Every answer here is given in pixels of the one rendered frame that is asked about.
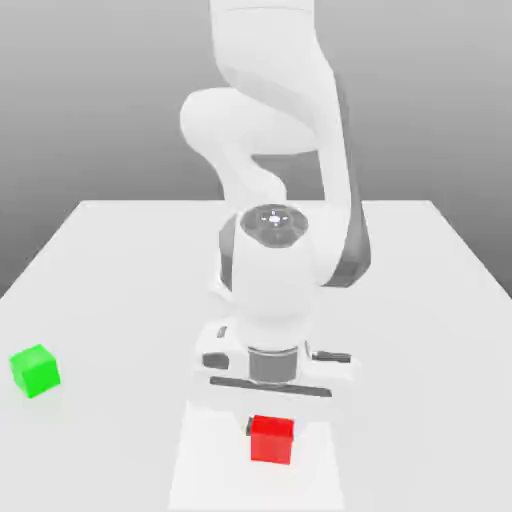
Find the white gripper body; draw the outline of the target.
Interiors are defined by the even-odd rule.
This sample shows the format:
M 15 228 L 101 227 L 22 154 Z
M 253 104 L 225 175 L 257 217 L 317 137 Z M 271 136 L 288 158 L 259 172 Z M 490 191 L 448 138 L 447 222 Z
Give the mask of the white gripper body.
M 297 378 L 280 385 L 259 384 L 231 371 L 199 370 L 192 401 L 239 419 L 254 415 L 298 421 L 332 421 L 351 410 L 357 387 L 355 362 L 304 362 Z

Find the small red cube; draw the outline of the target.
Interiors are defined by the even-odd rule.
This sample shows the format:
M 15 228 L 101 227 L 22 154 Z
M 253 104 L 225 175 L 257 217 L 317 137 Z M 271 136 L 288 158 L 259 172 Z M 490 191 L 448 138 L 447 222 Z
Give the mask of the small red cube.
M 294 442 L 292 419 L 255 415 L 248 420 L 246 435 L 250 438 L 252 461 L 289 465 Z

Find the small green cube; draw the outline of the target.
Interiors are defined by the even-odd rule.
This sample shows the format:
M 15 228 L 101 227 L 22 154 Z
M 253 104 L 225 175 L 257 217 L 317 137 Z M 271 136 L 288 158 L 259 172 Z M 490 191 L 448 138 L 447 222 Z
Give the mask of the small green cube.
M 56 358 L 41 344 L 9 358 L 16 385 L 27 398 L 34 398 L 61 383 Z

